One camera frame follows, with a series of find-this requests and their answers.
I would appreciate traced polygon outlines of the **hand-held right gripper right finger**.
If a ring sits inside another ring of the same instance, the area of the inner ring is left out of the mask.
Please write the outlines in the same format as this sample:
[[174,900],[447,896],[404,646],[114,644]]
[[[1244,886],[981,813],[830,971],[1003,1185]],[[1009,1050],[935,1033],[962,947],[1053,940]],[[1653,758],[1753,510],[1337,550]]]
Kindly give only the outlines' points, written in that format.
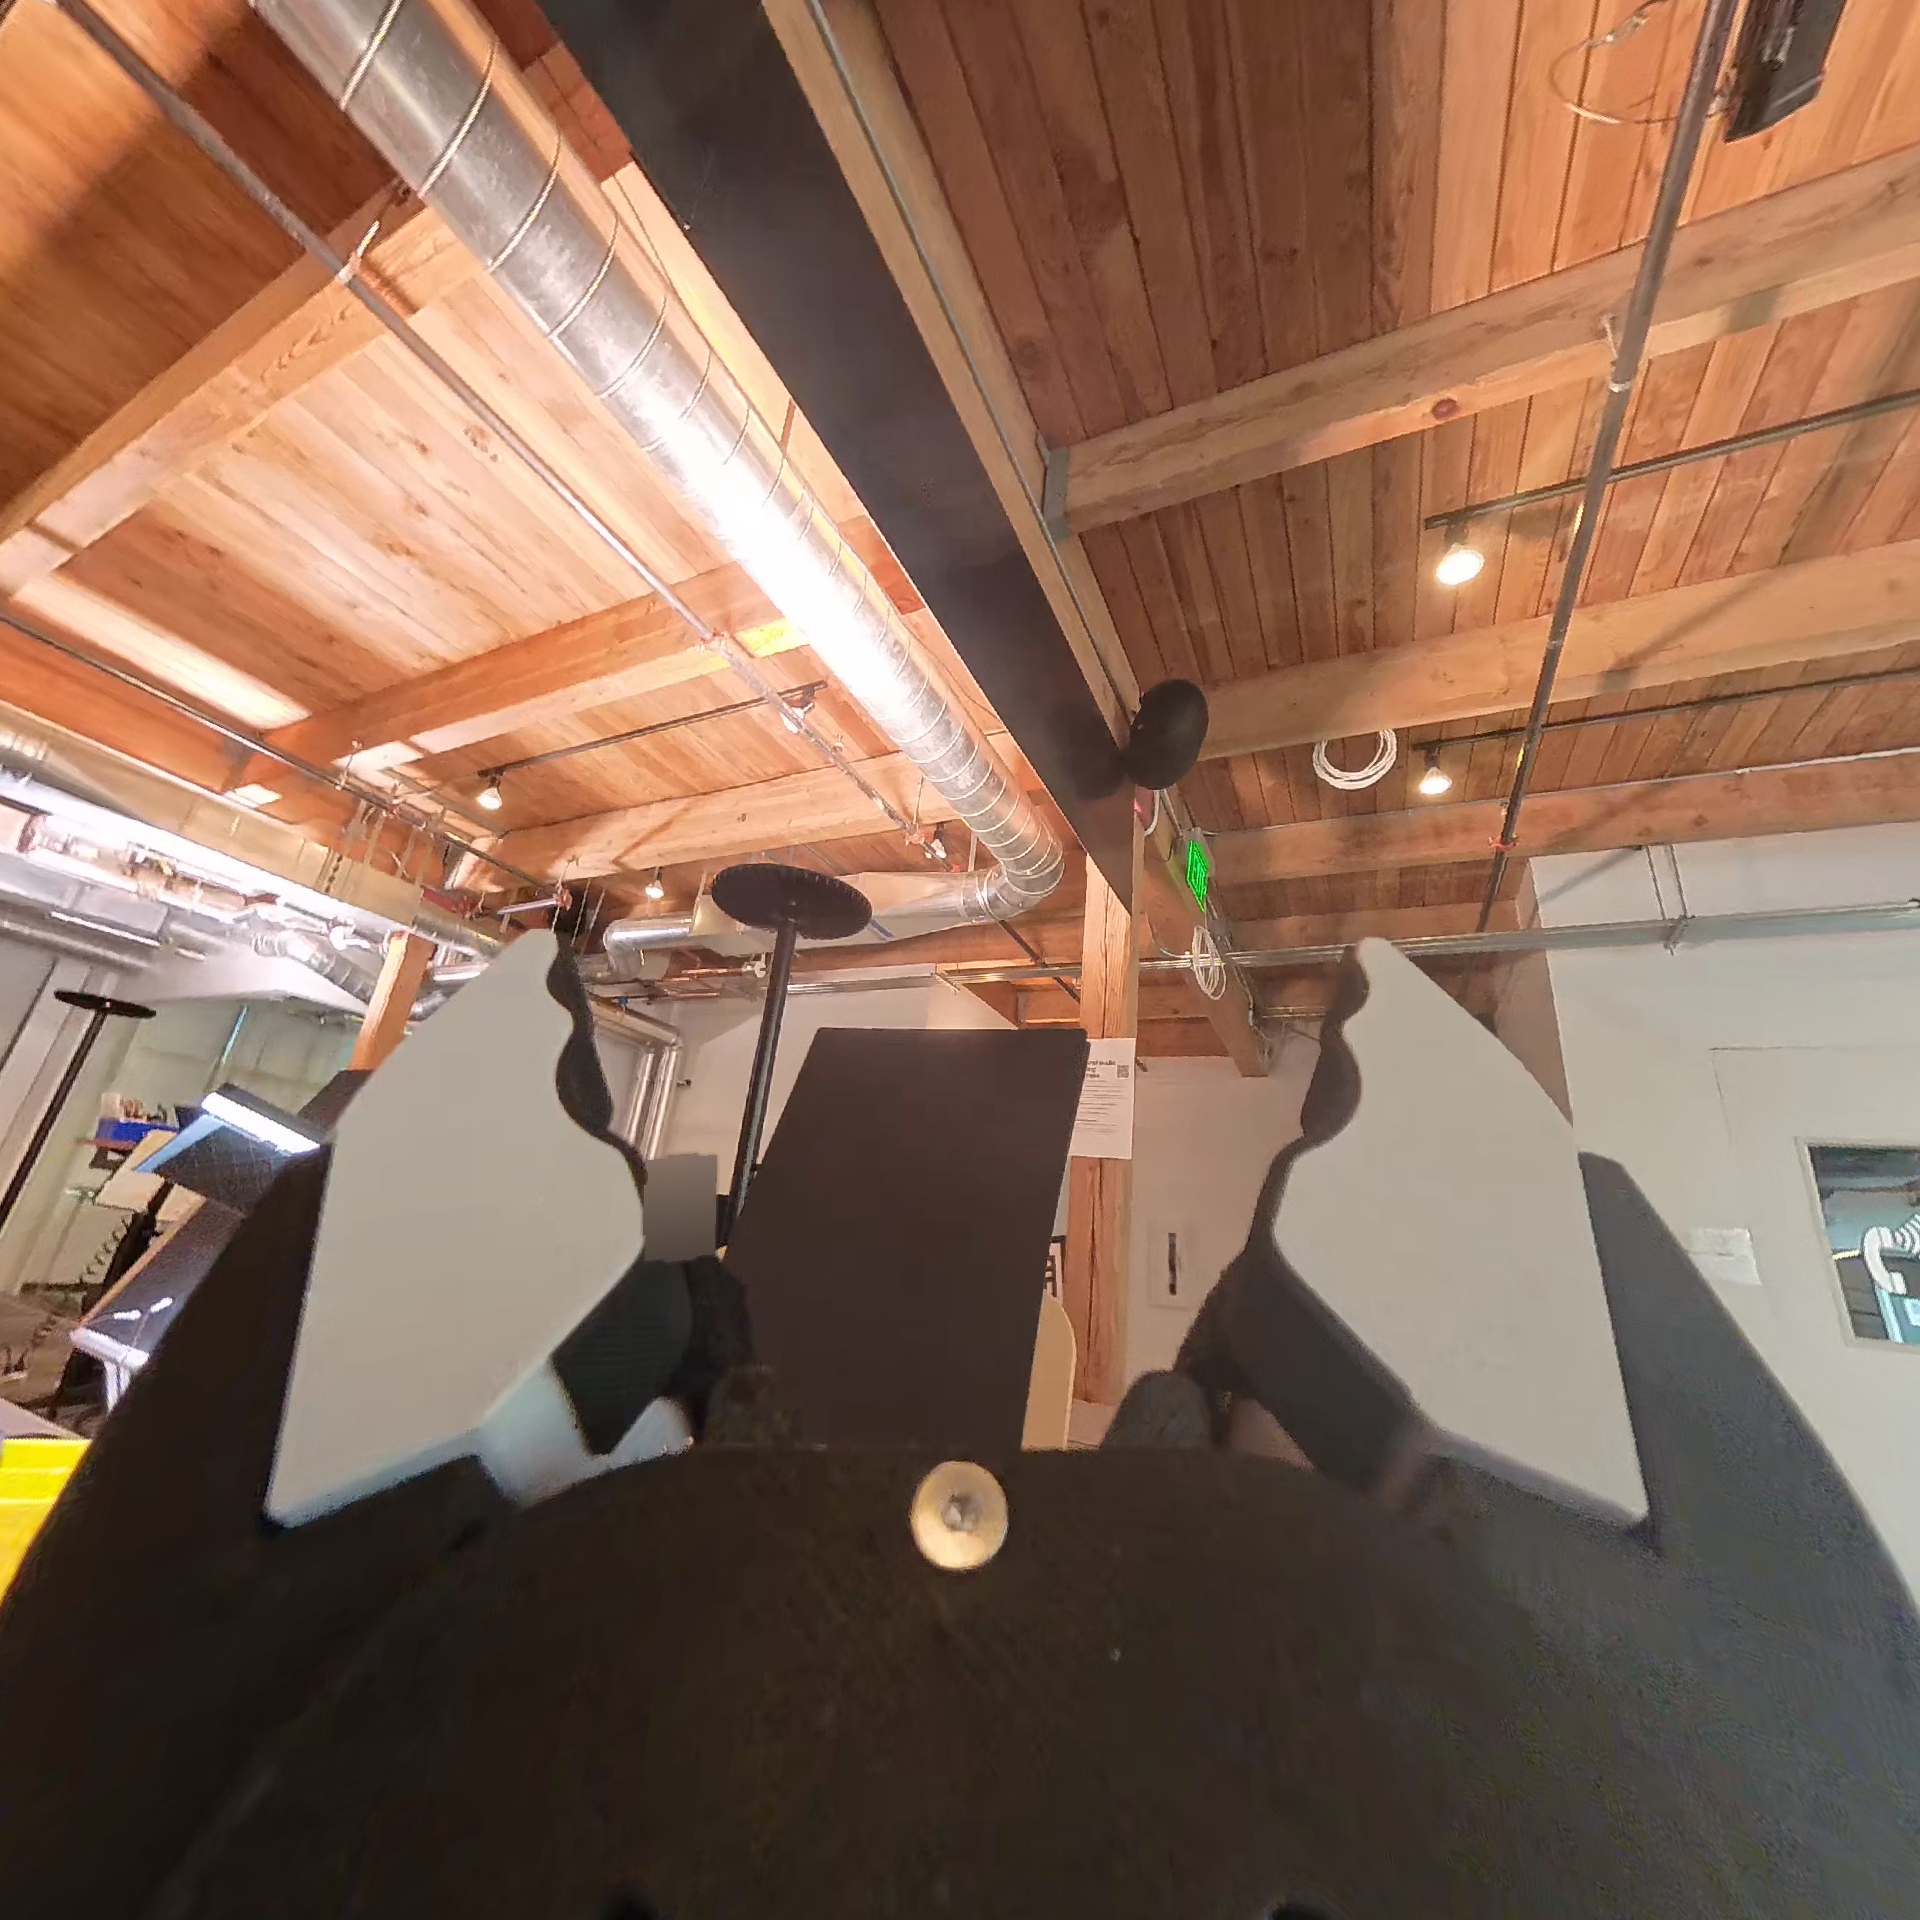
[[1423,1428],[1604,1516],[1649,1510],[1569,1117],[1401,948],[1349,952],[1276,1245]]

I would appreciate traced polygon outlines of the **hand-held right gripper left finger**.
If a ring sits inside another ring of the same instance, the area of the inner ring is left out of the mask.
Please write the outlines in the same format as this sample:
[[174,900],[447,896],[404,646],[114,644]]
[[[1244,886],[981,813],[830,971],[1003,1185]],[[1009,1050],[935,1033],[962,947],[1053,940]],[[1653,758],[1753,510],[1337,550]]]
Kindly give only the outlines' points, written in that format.
[[522,934],[377,1067],[330,1147],[267,1516],[446,1465],[515,1506],[692,1444],[677,1272],[646,1281],[581,984]]

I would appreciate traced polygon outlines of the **studio light panel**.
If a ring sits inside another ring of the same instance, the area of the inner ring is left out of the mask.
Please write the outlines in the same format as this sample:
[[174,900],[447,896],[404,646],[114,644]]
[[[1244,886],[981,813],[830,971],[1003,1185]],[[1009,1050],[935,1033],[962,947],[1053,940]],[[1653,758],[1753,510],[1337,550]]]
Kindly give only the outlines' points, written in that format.
[[249,1214],[278,1174],[318,1152],[327,1133],[237,1086],[175,1108],[180,1124],[134,1168],[230,1216]]

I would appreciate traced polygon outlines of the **paper notice on pillar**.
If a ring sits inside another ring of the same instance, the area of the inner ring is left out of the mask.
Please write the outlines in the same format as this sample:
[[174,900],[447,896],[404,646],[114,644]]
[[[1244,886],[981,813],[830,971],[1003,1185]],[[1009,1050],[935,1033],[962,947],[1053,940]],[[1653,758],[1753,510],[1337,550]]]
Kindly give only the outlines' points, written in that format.
[[1089,1040],[1070,1139],[1074,1161],[1130,1161],[1137,1147],[1137,1037]]

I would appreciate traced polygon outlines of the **silver ceiling ductwork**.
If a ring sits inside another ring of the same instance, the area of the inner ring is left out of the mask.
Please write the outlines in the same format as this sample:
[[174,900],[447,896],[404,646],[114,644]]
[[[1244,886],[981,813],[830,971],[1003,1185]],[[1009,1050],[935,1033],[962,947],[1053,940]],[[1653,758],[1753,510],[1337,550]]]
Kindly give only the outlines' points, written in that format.
[[362,1016],[386,944],[427,944],[423,1006],[508,938],[406,878],[373,829],[307,829],[5,708],[5,929],[134,976],[148,1001]]

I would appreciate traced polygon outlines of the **tilted black board on stand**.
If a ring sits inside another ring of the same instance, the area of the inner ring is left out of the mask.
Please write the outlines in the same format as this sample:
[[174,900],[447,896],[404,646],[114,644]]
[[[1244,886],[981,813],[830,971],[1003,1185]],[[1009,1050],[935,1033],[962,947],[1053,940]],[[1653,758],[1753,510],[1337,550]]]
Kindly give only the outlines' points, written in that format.
[[725,1258],[802,1443],[1019,1452],[1085,1067],[1066,1026],[812,1037]]

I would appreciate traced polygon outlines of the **black floor lamp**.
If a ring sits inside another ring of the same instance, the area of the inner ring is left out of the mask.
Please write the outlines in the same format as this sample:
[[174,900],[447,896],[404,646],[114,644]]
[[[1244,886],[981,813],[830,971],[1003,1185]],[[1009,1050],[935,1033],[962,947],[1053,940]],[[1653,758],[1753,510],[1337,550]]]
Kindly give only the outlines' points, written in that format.
[[719,1212],[718,1240],[730,1244],[759,1158],[797,948],[802,941],[831,944],[854,938],[873,923],[873,906],[849,880],[772,862],[719,872],[711,896],[740,925],[775,934],[731,1179]]

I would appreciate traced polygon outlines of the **yellow plastic bin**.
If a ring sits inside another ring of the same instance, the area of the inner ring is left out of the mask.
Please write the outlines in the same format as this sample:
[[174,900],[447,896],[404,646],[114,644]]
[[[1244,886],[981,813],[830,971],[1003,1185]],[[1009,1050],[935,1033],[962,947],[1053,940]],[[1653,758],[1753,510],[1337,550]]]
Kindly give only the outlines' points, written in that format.
[[3,1435],[3,1596],[10,1596],[86,1450],[86,1438],[63,1432]]

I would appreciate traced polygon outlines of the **black dome speaker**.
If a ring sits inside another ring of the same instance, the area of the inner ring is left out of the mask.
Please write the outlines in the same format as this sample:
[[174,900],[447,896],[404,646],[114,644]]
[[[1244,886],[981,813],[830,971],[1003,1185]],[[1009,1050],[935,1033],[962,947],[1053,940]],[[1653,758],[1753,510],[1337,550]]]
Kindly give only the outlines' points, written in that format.
[[1188,680],[1143,691],[1121,748],[1121,769],[1141,792],[1164,794],[1199,761],[1210,739],[1210,698]]

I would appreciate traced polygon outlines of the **black ceiling device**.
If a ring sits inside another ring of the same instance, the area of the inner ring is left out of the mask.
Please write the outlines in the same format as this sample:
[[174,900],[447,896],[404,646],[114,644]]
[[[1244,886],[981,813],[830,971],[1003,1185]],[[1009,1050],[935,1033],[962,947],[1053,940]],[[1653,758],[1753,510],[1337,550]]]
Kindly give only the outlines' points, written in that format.
[[1723,90],[1722,140],[1777,128],[1819,93],[1844,3],[1747,3]]

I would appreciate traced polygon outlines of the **framed wall picture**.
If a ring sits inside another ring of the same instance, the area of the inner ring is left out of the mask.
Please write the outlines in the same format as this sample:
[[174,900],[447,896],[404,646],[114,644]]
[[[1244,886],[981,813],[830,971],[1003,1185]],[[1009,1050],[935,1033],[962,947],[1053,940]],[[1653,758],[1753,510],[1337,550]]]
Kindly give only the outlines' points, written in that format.
[[1855,1341],[1918,1347],[1918,1147],[1804,1144],[1831,1275]]

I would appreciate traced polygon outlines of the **round metal air duct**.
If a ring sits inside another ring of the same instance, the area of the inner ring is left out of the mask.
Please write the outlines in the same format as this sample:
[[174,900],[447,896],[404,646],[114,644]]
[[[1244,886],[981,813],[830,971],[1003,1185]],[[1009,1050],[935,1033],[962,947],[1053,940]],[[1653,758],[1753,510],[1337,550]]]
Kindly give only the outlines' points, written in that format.
[[490,22],[452,3],[255,11],[971,829],[987,866],[957,878],[959,917],[1046,900],[1059,834]]

